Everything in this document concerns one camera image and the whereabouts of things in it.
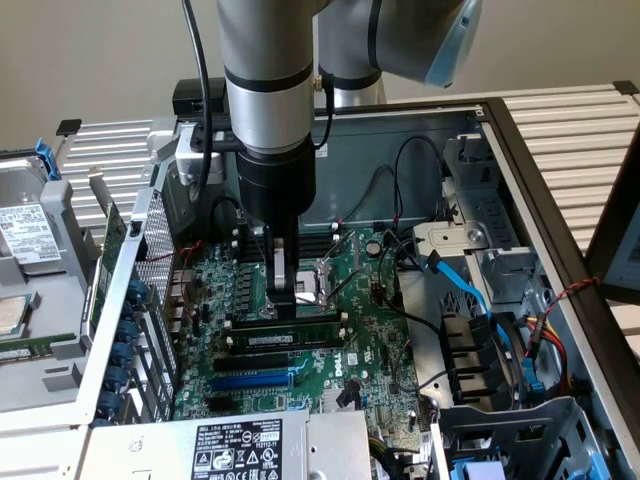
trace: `motherboard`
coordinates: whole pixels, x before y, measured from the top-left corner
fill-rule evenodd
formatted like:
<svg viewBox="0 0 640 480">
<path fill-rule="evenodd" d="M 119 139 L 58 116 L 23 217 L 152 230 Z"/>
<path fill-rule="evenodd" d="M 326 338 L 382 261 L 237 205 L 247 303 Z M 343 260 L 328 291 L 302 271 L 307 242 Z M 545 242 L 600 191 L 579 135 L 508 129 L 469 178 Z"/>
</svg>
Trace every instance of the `motherboard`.
<svg viewBox="0 0 640 480">
<path fill-rule="evenodd" d="M 227 245 L 194 252 L 174 275 L 193 277 L 175 295 L 188 306 L 177 342 L 182 381 L 174 420 L 361 409 L 371 436 L 417 448 L 417 396 L 397 385 L 416 382 L 411 356 L 401 356 L 407 321 L 379 297 L 385 288 L 391 296 L 393 260 L 383 259 L 379 283 L 383 234 L 345 235 L 330 257 L 301 260 L 298 315 L 284 325 L 273 321 L 263 263 L 234 258 Z"/>
</svg>

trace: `blue pcie slot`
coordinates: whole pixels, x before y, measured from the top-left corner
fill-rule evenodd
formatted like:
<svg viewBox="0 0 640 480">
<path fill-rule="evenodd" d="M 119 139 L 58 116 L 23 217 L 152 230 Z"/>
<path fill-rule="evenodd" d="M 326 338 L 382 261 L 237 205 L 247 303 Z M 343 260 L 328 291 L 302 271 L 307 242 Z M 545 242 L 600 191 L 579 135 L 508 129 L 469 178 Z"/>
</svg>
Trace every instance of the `blue pcie slot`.
<svg viewBox="0 0 640 480">
<path fill-rule="evenodd" d="M 249 388 L 290 387 L 293 374 L 287 370 L 258 372 L 249 375 L 234 375 L 211 379 L 211 389 L 215 391 L 242 390 Z"/>
</svg>

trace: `power supply label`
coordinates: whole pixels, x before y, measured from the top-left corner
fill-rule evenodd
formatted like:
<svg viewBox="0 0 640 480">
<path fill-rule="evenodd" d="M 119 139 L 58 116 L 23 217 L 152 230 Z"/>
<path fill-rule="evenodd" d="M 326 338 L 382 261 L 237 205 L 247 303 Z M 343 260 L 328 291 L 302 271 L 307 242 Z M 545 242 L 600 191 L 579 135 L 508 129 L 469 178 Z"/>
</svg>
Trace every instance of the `power supply label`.
<svg viewBox="0 0 640 480">
<path fill-rule="evenodd" d="M 20 265 L 60 260 L 47 217 L 37 203 L 0 208 L 0 232 Z"/>
<path fill-rule="evenodd" d="M 192 480 L 281 478 L 281 419 L 198 427 Z"/>
</svg>

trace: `open computer chassis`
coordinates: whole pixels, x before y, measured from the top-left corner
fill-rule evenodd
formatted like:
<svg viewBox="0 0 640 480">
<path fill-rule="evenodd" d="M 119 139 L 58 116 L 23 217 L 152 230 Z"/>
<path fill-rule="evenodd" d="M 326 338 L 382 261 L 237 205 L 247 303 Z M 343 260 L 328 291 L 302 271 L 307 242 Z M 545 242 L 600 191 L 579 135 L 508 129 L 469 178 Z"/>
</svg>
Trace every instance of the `open computer chassis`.
<svg viewBox="0 0 640 480">
<path fill-rule="evenodd" d="M 275 318 L 265 294 L 259 226 L 224 202 L 194 210 L 174 152 L 160 153 L 111 239 L 77 409 L 60 410 L 90 427 L 83 478 L 107 459 L 116 477 L 632 475 L 635 359 L 593 286 L 550 309 L 590 275 L 501 100 L 339 113 L 301 218 L 295 319 Z M 232 155 L 223 166 L 212 201 L 237 198 Z M 560 347 L 543 342 L 528 361 L 545 311 Z M 153 461 L 131 455 L 142 438 Z"/>
</svg>

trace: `robotic arm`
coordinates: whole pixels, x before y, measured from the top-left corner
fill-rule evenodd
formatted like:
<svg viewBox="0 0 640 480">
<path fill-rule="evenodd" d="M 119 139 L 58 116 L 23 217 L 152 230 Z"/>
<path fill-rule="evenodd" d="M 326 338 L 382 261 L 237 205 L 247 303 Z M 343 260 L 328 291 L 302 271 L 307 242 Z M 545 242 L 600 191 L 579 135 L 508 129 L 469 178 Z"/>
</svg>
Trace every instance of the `robotic arm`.
<svg viewBox="0 0 640 480">
<path fill-rule="evenodd" d="M 218 0 L 240 196 L 264 222 L 267 293 L 295 316 L 298 217 L 315 197 L 313 17 L 336 106 L 378 103 L 381 73 L 446 87 L 481 0 Z"/>
</svg>

